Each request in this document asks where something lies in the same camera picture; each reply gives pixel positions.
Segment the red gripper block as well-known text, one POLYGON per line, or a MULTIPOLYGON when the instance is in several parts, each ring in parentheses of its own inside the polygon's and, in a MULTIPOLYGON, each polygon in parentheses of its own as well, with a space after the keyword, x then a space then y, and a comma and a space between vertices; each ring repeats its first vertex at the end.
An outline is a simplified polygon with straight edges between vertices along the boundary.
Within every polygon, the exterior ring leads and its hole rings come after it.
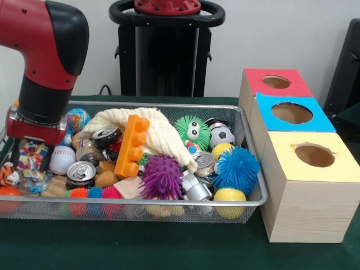
POLYGON ((40 141, 48 148, 40 164, 40 171, 46 171, 53 154, 53 146, 58 145, 64 139, 67 130, 68 124, 65 116, 57 124, 43 125, 25 120, 17 112, 17 107, 10 107, 6 115, 6 135, 14 138, 11 163, 15 167, 17 166, 20 157, 19 147, 23 139, 40 141))

